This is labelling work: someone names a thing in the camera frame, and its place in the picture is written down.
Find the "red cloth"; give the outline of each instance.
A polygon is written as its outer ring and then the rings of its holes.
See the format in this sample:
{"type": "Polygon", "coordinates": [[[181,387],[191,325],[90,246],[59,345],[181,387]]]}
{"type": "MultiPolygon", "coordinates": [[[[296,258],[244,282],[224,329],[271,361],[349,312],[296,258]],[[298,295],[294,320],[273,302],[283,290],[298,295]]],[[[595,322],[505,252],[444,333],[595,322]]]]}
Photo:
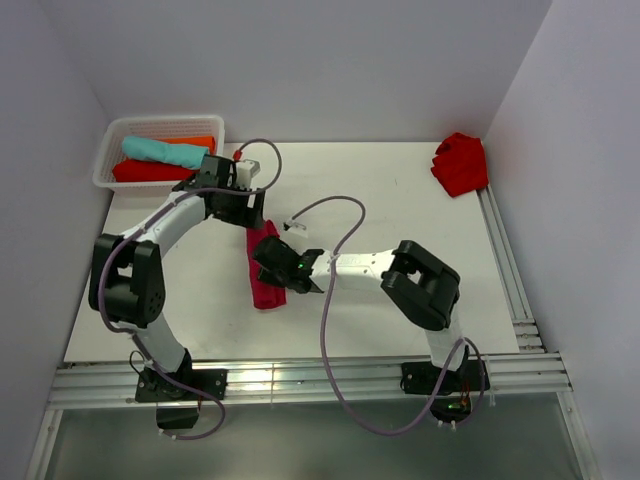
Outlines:
{"type": "Polygon", "coordinates": [[[487,160],[479,138],[454,133],[440,144],[436,155],[431,172],[449,196],[489,185],[487,160]]]}
{"type": "Polygon", "coordinates": [[[113,167],[116,182],[168,182],[181,181],[195,170],[160,162],[142,162],[127,158],[113,167]]]}
{"type": "Polygon", "coordinates": [[[269,310],[287,303],[287,296],[284,288],[267,285],[258,280],[260,265],[251,254],[258,243],[270,235],[278,235],[278,230],[271,220],[267,220],[261,229],[247,228],[247,255],[249,257],[249,282],[251,283],[251,293],[253,294],[253,306],[258,310],[269,310]]]}

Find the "glass panel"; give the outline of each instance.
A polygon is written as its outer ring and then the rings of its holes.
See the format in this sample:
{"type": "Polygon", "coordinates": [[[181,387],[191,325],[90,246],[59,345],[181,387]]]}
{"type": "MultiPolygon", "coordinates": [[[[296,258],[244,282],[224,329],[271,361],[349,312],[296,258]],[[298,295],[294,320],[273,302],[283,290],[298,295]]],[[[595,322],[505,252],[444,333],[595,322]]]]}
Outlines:
{"type": "MultiPolygon", "coordinates": [[[[160,437],[154,411],[68,411],[49,479],[578,479],[555,395],[505,396],[453,433],[425,421],[397,438],[358,427],[337,403],[228,408],[213,436],[160,437]]],[[[397,428],[421,401],[366,402],[358,411],[397,428]]],[[[212,425],[214,407],[200,429],[212,425]]]]}

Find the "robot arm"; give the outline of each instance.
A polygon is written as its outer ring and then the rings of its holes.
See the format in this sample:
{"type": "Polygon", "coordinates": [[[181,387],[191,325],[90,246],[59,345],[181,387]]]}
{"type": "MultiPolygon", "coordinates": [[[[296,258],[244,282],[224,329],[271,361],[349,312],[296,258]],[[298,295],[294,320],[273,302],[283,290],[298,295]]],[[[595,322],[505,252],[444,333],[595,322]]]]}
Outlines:
{"type": "MultiPolygon", "coordinates": [[[[98,310],[98,283],[107,258],[125,238],[147,224],[168,203],[189,191],[218,187],[248,190],[260,171],[258,162],[205,156],[196,174],[174,187],[167,200],[140,224],[120,235],[103,234],[95,242],[91,269],[89,304],[98,310]]],[[[105,305],[112,323],[135,332],[153,360],[177,380],[186,380],[191,370],[188,351],[176,340],[162,313],[165,301],[162,257],[191,228],[213,216],[227,223],[260,228],[263,224],[264,192],[249,206],[247,196],[204,193],[177,203],[148,231],[132,241],[116,257],[105,288],[105,305]]]]}
{"type": "MultiPolygon", "coordinates": [[[[331,279],[331,253],[321,249],[299,255],[277,237],[265,238],[253,252],[261,265],[259,279],[298,293],[322,293],[331,279]]],[[[403,240],[395,250],[340,254],[335,258],[336,287],[350,290],[382,289],[404,315],[424,329],[431,363],[445,364],[462,331],[455,311],[459,275],[415,242],[403,240]]],[[[448,369],[457,371],[468,350],[458,349],[448,369]]]]}

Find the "wire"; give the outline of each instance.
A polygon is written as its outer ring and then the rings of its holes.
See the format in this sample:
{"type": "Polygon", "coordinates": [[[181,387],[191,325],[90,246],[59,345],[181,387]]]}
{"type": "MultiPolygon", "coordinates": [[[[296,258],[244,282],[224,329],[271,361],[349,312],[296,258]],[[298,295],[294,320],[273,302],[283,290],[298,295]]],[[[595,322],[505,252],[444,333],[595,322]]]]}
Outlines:
{"type": "MultiPolygon", "coordinates": [[[[484,392],[485,392],[485,371],[482,365],[482,361],[480,360],[481,357],[480,357],[480,351],[478,350],[478,347],[476,347],[476,345],[467,337],[459,338],[455,342],[455,344],[453,345],[453,348],[451,349],[451,352],[449,352],[449,355],[447,356],[447,359],[444,362],[444,365],[442,366],[442,370],[440,371],[438,380],[436,381],[436,384],[433,387],[433,392],[431,392],[431,395],[429,395],[429,398],[427,399],[427,403],[425,404],[424,408],[420,411],[420,413],[404,427],[401,427],[395,430],[385,430],[380,427],[377,427],[376,425],[373,425],[372,423],[368,422],[367,420],[363,419],[360,415],[358,415],[358,413],[351,407],[349,402],[345,399],[344,395],[340,391],[340,388],[338,387],[338,382],[336,381],[333,375],[333,371],[331,370],[331,364],[329,363],[329,355],[327,354],[327,320],[329,318],[329,307],[331,306],[331,298],[333,297],[333,291],[335,289],[336,277],[337,277],[335,262],[338,258],[338,255],[340,253],[340,249],[342,248],[342,246],[347,242],[347,240],[349,240],[349,238],[351,238],[351,236],[356,232],[356,230],[358,230],[358,228],[360,228],[360,226],[364,222],[364,219],[367,214],[367,209],[364,206],[364,204],[357,198],[349,197],[346,195],[333,195],[333,196],[329,196],[313,202],[312,204],[304,207],[298,213],[294,214],[291,218],[296,219],[303,213],[306,213],[309,210],[311,210],[312,208],[332,200],[347,200],[349,202],[355,203],[360,207],[360,212],[361,212],[360,218],[355,223],[355,225],[351,227],[351,229],[344,235],[344,237],[342,237],[338,241],[335,248],[333,249],[333,258],[331,259],[331,263],[330,263],[331,279],[329,281],[329,288],[327,289],[327,294],[324,301],[324,307],[322,309],[322,320],[320,322],[320,352],[322,355],[322,364],[324,365],[324,370],[327,373],[327,377],[329,379],[329,384],[331,385],[331,389],[333,390],[333,393],[335,394],[336,398],[342,405],[342,408],[353,418],[353,420],[358,425],[360,425],[362,428],[364,428],[365,430],[368,430],[371,433],[375,433],[376,435],[382,435],[385,437],[395,437],[395,436],[407,433],[408,431],[413,429],[416,425],[418,425],[422,421],[422,419],[425,417],[425,415],[429,413],[431,406],[433,405],[433,402],[436,399],[436,395],[438,394],[438,391],[442,386],[442,382],[444,382],[444,377],[447,373],[447,369],[449,368],[449,365],[451,364],[451,360],[453,359],[453,356],[455,355],[458,348],[460,348],[465,342],[469,344],[471,348],[473,348],[479,360],[478,364],[479,364],[479,374],[480,374],[480,395],[478,397],[478,404],[477,404],[479,405],[482,402],[482,398],[484,397],[484,392]]],[[[471,413],[469,413],[469,415],[464,420],[461,420],[459,423],[457,423],[456,426],[460,426],[468,422],[471,419],[471,417],[476,413],[476,410],[478,410],[477,406],[471,411],[471,413]]]]}
{"type": "Polygon", "coordinates": [[[269,183],[267,183],[264,187],[257,188],[257,189],[255,189],[253,191],[227,190],[225,188],[219,188],[219,187],[206,187],[206,188],[199,188],[197,190],[191,190],[190,192],[186,192],[184,195],[181,195],[178,198],[176,198],[173,203],[168,203],[163,208],[158,210],[151,218],[149,218],[149,220],[147,220],[147,222],[145,222],[145,224],[142,227],[138,228],[130,236],[128,236],[127,238],[123,239],[113,249],[113,251],[111,252],[109,257],[107,258],[106,262],[104,263],[104,267],[102,269],[102,272],[100,273],[100,280],[98,282],[98,310],[100,312],[100,317],[102,318],[102,322],[104,323],[105,327],[107,327],[108,330],[110,330],[111,332],[114,332],[114,333],[128,333],[128,334],[132,335],[133,336],[132,337],[133,342],[135,343],[135,345],[140,350],[142,356],[145,359],[147,359],[148,361],[152,362],[154,370],[166,382],[174,385],[175,387],[181,388],[182,390],[194,393],[194,394],[199,395],[199,396],[201,396],[203,398],[206,398],[207,400],[211,400],[212,402],[214,402],[220,408],[220,420],[218,421],[218,423],[213,428],[211,428],[210,430],[208,430],[208,431],[206,431],[204,433],[201,433],[201,434],[198,434],[198,435],[174,435],[174,434],[171,434],[169,432],[163,432],[165,435],[167,435],[167,436],[169,436],[171,438],[177,439],[177,440],[198,440],[198,439],[201,439],[201,438],[208,437],[212,433],[215,433],[216,431],[218,431],[218,429],[220,429],[220,427],[222,426],[222,423],[224,422],[224,419],[226,417],[226,411],[225,411],[224,405],[222,405],[222,402],[220,402],[220,400],[215,398],[213,395],[210,395],[207,392],[204,392],[202,390],[199,390],[199,389],[190,387],[188,385],[185,385],[184,383],[181,383],[178,380],[175,380],[175,379],[171,378],[167,374],[167,372],[165,372],[163,370],[163,368],[158,364],[158,362],[153,358],[153,356],[151,355],[149,350],[145,347],[144,343],[142,343],[142,341],[138,337],[137,332],[134,329],[126,328],[126,327],[116,327],[116,326],[113,325],[114,322],[112,322],[112,320],[109,318],[109,315],[108,315],[107,310],[106,310],[106,303],[105,303],[105,287],[107,285],[107,279],[109,277],[109,272],[111,271],[111,267],[113,265],[113,262],[115,261],[115,259],[118,256],[118,254],[129,243],[133,242],[138,237],[140,237],[140,235],[142,235],[149,228],[151,228],[153,225],[155,225],[171,209],[175,208],[179,203],[183,202],[187,198],[191,198],[191,197],[193,197],[195,195],[199,195],[201,193],[225,193],[225,194],[228,194],[228,195],[237,195],[237,196],[241,196],[241,197],[248,197],[248,196],[251,196],[251,195],[256,195],[258,193],[262,193],[262,192],[270,189],[278,181],[278,179],[280,178],[280,175],[282,173],[282,155],[281,155],[280,150],[278,149],[278,147],[276,146],[275,143],[273,143],[271,140],[267,140],[265,138],[255,138],[253,140],[249,140],[249,141],[243,143],[242,145],[240,145],[240,147],[236,150],[236,152],[234,153],[234,159],[237,157],[238,160],[239,160],[240,156],[242,155],[243,150],[245,148],[247,148],[249,145],[253,145],[253,144],[256,144],[256,143],[264,143],[266,145],[269,145],[273,149],[273,151],[275,152],[276,158],[278,160],[278,168],[276,170],[275,175],[273,176],[273,179],[269,183]]]}

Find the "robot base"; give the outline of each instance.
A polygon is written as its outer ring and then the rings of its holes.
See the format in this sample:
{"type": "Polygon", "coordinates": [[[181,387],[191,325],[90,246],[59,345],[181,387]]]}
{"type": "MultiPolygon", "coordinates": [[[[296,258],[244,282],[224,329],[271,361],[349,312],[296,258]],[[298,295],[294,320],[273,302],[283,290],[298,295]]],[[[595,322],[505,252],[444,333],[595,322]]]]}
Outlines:
{"type": "MultiPolygon", "coordinates": [[[[491,388],[487,369],[482,360],[469,360],[468,350],[465,352],[465,360],[462,367],[455,372],[448,371],[440,387],[438,395],[451,395],[453,392],[461,392],[468,386],[470,392],[480,391],[480,375],[478,374],[481,362],[485,371],[484,384],[485,391],[491,388]]],[[[438,376],[442,372],[440,368],[434,367],[430,362],[407,362],[401,365],[402,380],[400,388],[404,393],[412,395],[430,395],[433,391],[438,376]]]]}

